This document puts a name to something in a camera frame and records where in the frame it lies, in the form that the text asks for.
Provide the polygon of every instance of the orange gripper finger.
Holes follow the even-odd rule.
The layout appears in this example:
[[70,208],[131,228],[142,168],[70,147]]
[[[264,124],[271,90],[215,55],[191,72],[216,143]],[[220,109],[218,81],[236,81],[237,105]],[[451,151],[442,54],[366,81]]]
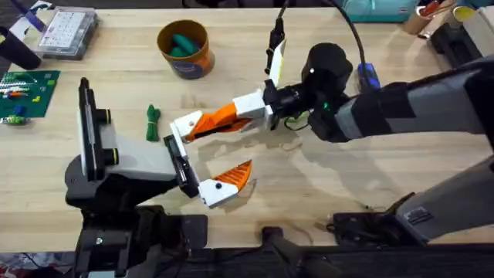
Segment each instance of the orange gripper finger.
[[213,114],[202,114],[199,122],[185,139],[193,141],[216,132],[238,131],[249,121],[250,119],[237,118],[235,104],[230,103]]
[[213,180],[227,182],[231,185],[234,185],[240,192],[249,180],[251,170],[252,160],[249,160],[233,168],[230,171],[226,171],[225,173],[214,177]]

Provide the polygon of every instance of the orange cup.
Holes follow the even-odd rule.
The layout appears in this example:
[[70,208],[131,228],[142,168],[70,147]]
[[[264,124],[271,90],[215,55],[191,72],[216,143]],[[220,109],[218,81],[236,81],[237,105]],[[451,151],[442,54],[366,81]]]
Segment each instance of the orange cup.
[[[172,36],[183,35],[199,45],[199,51],[187,57],[168,55],[173,47]],[[161,55],[170,63],[179,77],[192,80],[211,72],[215,57],[209,49],[208,33],[203,25],[192,20],[179,20],[166,25],[157,36]]]

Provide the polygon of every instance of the cup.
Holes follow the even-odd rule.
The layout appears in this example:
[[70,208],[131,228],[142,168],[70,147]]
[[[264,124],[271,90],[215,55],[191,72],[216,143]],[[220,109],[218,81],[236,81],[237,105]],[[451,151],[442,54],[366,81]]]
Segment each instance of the cup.
[[[170,56],[174,45],[172,37],[175,34],[190,39],[199,51],[186,57]],[[157,46],[175,73],[184,79],[192,80],[205,76],[211,72],[215,63],[215,57],[209,49],[206,29],[192,20],[180,20],[166,25],[157,36]]]
[[7,28],[0,26],[0,34],[5,37],[0,42],[0,56],[24,70],[33,70],[41,64],[41,59]]
[[473,14],[475,14],[475,10],[473,8],[458,6],[448,13],[445,21],[451,28],[458,29],[463,25],[463,22],[469,19]]
[[425,8],[424,6],[418,6],[415,11],[410,15],[408,20],[403,24],[403,30],[411,35],[417,35],[422,31],[427,24],[434,18],[433,15],[422,16],[420,11]]

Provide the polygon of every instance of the red marker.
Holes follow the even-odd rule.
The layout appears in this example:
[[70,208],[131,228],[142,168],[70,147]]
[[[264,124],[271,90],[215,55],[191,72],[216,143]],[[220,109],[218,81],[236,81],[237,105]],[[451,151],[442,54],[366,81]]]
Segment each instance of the red marker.
[[422,10],[420,10],[420,15],[421,16],[427,16],[433,13],[437,8],[439,8],[439,2],[436,0],[430,2],[428,5],[425,6]]

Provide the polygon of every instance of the wooden tabletop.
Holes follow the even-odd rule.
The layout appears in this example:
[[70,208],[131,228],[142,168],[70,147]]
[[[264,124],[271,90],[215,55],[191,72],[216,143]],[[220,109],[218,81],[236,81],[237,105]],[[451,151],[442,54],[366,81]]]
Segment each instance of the wooden tabletop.
[[[80,62],[45,60],[39,70],[61,70],[45,118],[25,127],[0,127],[0,252],[73,250],[81,228],[77,209],[65,203],[68,163],[79,153],[77,88],[87,77],[96,105],[112,111],[117,132],[145,138],[146,109],[161,108],[160,135],[173,119],[195,110],[212,112],[266,79],[266,46],[277,9],[99,10],[101,24]],[[298,83],[311,46],[334,42],[356,66],[357,45],[332,8],[290,8],[288,44],[280,85]],[[206,77],[181,80],[157,49],[160,29],[194,19],[208,30],[215,68]],[[367,60],[383,84],[439,72],[423,40],[394,24],[358,24]],[[33,42],[34,32],[26,38]],[[356,93],[350,78],[347,92]],[[409,192],[423,191],[490,153],[483,136],[460,133],[400,134],[330,144],[312,131],[215,134],[187,146],[201,178],[253,160],[251,182],[240,197],[216,209],[177,188],[148,204],[165,211],[206,214],[208,246],[256,246],[259,230],[279,225],[288,239],[333,245],[321,229],[335,212],[384,209]],[[458,232],[439,242],[494,241],[489,228]]]

